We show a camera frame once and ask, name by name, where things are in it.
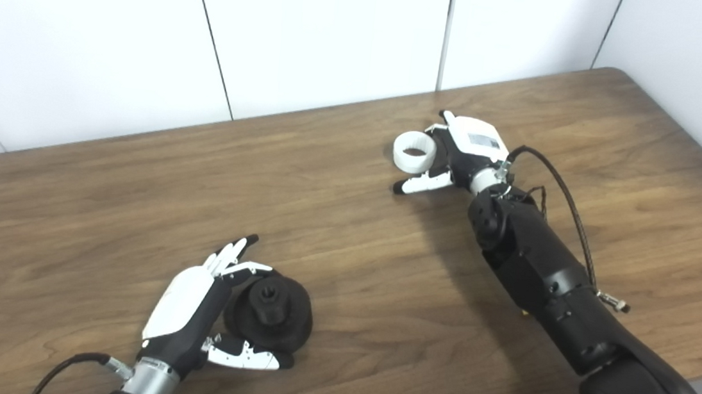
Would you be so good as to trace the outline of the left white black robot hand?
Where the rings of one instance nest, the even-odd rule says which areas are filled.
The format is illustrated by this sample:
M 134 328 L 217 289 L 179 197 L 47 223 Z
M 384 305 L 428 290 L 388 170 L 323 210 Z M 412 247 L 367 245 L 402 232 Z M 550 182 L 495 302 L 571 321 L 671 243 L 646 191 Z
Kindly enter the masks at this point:
M 212 333 L 236 286 L 277 273 L 271 266 L 242 262 L 246 249 L 258 240 L 256 234 L 241 237 L 210 254 L 203 264 L 176 274 L 142 330 L 137 359 L 161 361 L 182 381 L 208 362 L 256 371 L 293 368 L 291 353 L 265 348 L 231 332 Z

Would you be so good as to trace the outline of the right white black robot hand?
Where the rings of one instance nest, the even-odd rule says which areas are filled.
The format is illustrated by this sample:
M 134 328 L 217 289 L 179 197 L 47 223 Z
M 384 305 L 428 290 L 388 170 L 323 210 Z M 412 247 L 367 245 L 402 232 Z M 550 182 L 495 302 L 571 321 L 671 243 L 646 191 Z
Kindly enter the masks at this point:
M 393 162 L 409 178 L 396 181 L 396 195 L 450 186 L 477 195 L 496 185 L 511 185 L 509 150 L 498 130 L 482 120 L 440 112 L 442 123 L 423 132 L 407 131 L 394 140 Z

